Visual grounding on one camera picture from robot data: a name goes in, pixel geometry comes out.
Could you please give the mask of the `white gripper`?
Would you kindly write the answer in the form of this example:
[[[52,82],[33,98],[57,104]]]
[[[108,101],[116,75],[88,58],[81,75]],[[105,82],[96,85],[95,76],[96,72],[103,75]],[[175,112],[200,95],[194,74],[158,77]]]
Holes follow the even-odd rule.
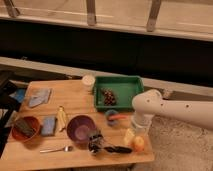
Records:
[[[135,135],[147,134],[152,124],[153,115],[134,113],[131,116],[131,129],[127,129],[124,144],[130,146]]]

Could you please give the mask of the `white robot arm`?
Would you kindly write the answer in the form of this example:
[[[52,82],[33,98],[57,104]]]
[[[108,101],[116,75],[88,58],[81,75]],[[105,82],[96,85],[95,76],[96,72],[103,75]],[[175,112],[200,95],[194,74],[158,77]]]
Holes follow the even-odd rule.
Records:
[[[205,129],[213,130],[213,102],[164,100],[162,94],[151,89],[132,99],[134,113],[124,143],[132,145],[133,139],[147,133],[155,115],[174,118]]]

